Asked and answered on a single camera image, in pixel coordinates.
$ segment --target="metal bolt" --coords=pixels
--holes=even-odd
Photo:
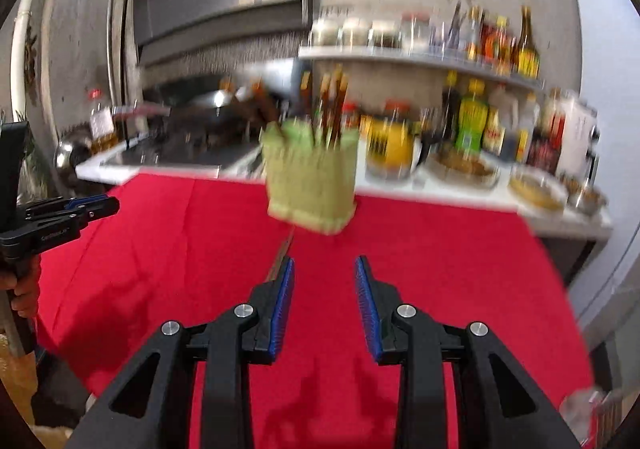
[[[415,308],[410,304],[401,304],[398,307],[398,315],[400,317],[404,317],[405,319],[409,319],[415,315]]]
[[[489,333],[489,327],[484,323],[473,323],[469,327],[469,330],[471,330],[471,333],[476,337],[484,337]]]
[[[162,333],[164,335],[175,335],[180,331],[180,323],[176,321],[167,321],[162,325]]]
[[[234,310],[237,317],[249,317],[252,313],[254,313],[254,307],[250,304],[239,304]]]

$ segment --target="green container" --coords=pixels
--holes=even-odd
[[[269,216],[322,234],[339,233],[355,212],[358,131],[346,130],[339,148],[322,148],[313,146],[305,122],[285,122],[282,128],[287,142],[273,123],[260,137]]]

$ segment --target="metal pipe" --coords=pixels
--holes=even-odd
[[[116,80],[113,75],[113,0],[107,1],[107,75],[109,78],[109,97],[116,102]]]
[[[31,18],[31,3],[33,0],[20,0],[18,15],[14,23],[14,38],[11,44],[11,107],[14,122],[26,118],[27,95],[24,89],[24,47],[27,41],[27,31]]]

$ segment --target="countertop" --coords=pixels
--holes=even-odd
[[[134,145],[137,139],[130,141]],[[243,182],[263,183],[262,179],[248,180],[246,166],[257,155],[251,152],[236,164],[221,171],[213,168],[138,168],[133,166],[106,166],[109,158],[126,148],[124,143],[112,150],[99,153],[76,167],[78,178],[104,184],[121,185],[139,172],[161,172],[190,178],[221,178]],[[590,219],[572,210],[566,209],[563,214],[552,214],[539,210],[518,200],[508,188],[511,167],[497,164],[500,180],[491,190],[459,187],[440,181],[425,168],[418,168],[412,177],[402,182],[388,182],[372,178],[366,170],[366,142],[360,141],[358,149],[358,166],[356,171],[356,193],[382,196],[394,200],[414,200],[442,203],[452,206],[513,211],[522,216],[532,232],[538,236],[590,239],[603,241],[609,239],[613,225],[609,214],[604,209],[599,216]]]

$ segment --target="white shelf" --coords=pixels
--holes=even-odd
[[[507,83],[511,86],[527,90],[542,91],[545,82],[539,79],[529,79],[518,74],[500,75],[491,65],[469,61],[462,57],[462,52],[405,52],[391,48],[372,48],[368,46],[301,46],[298,52],[300,59],[328,59],[340,61],[381,61],[391,63],[412,64],[443,70],[455,70],[492,81]]]

